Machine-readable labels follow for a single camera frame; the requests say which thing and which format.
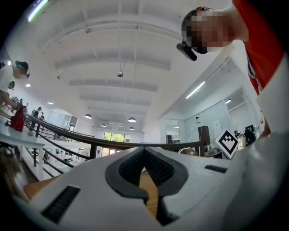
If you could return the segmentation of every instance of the white table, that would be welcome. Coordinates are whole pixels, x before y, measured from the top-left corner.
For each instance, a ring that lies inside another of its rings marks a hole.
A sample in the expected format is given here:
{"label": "white table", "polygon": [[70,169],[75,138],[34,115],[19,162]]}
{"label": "white table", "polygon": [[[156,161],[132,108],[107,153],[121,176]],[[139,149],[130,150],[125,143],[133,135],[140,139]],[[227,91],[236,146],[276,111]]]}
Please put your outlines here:
{"label": "white table", "polygon": [[20,151],[20,160],[23,160],[23,148],[38,148],[38,170],[39,177],[43,180],[43,146],[44,143],[39,143],[37,137],[28,135],[29,129],[24,127],[22,132],[16,131],[12,127],[5,126],[6,117],[0,115],[0,140],[1,142],[17,145]]}

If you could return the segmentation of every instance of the white ceiling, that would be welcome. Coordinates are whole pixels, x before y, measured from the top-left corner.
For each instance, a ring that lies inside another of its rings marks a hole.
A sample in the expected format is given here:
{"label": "white ceiling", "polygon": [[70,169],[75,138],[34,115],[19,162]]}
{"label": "white ceiling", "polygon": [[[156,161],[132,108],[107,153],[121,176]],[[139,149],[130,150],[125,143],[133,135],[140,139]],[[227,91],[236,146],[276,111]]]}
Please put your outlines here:
{"label": "white ceiling", "polygon": [[[91,113],[96,127],[125,125],[133,116],[140,132],[219,55],[197,55],[191,62],[177,51],[183,17],[200,5],[222,9],[229,2],[51,0],[32,22],[23,18],[6,50],[29,63],[29,81],[47,97],[44,102],[57,102],[78,118]],[[23,47],[16,50],[20,43]],[[123,78],[117,77],[120,62]]]}
{"label": "white ceiling", "polygon": [[240,106],[241,104],[245,103],[245,99],[243,94],[246,94],[244,89],[241,88],[239,90],[237,90],[236,92],[234,92],[232,95],[230,95],[229,97],[227,97],[225,100],[225,102],[227,102],[228,100],[231,100],[230,102],[227,103],[227,107],[228,109],[233,109],[235,107]]}

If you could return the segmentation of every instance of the floor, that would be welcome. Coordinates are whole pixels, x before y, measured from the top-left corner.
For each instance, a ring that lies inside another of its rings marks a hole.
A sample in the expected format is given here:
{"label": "floor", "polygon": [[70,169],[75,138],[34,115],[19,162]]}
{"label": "floor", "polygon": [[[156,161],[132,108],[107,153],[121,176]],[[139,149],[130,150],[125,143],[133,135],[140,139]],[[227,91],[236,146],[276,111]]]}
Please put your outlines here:
{"label": "floor", "polygon": [[23,187],[27,184],[37,182],[37,179],[27,168],[26,164],[20,161],[19,151],[15,148],[1,148],[0,162],[2,163],[2,174],[12,194],[17,195],[25,201],[29,201]]}

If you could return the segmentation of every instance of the black headphones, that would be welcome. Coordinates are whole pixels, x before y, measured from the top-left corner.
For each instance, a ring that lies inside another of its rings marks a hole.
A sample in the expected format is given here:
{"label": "black headphones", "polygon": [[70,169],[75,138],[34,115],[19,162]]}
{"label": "black headphones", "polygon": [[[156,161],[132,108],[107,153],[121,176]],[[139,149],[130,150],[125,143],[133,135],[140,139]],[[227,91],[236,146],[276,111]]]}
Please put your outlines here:
{"label": "black headphones", "polygon": [[211,8],[208,7],[204,7],[204,6],[200,6],[195,10],[192,10],[191,12],[189,12],[183,22],[182,22],[182,43],[178,43],[177,44],[177,49],[188,59],[192,60],[192,61],[196,61],[197,60],[197,56],[195,55],[195,53],[192,51],[192,49],[194,49],[196,52],[200,53],[200,54],[205,54],[208,52],[206,47],[190,47],[187,42],[184,39],[184,35],[183,35],[183,31],[186,31],[186,21],[196,15],[196,13],[198,11],[202,11],[202,10],[210,10]]}

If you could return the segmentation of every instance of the wooden table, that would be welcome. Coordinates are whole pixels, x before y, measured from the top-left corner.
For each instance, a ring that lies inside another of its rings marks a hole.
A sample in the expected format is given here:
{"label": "wooden table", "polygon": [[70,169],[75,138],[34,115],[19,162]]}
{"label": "wooden table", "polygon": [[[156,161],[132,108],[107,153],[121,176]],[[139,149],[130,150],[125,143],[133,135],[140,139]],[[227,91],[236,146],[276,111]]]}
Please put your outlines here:
{"label": "wooden table", "polygon": [[[54,181],[57,177],[53,177],[48,180],[43,180],[40,182],[36,182],[33,184],[29,184],[23,187],[27,196],[32,199],[35,195],[41,191],[46,185],[50,184]],[[158,208],[158,190],[155,184],[153,183],[152,179],[148,175],[148,173],[142,173],[140,176],[140,188],[144,189],[149,194],[149,200],[146,204],[146,207],[150,211],[150,213],[156,217],[157,215],[157,208]]]}

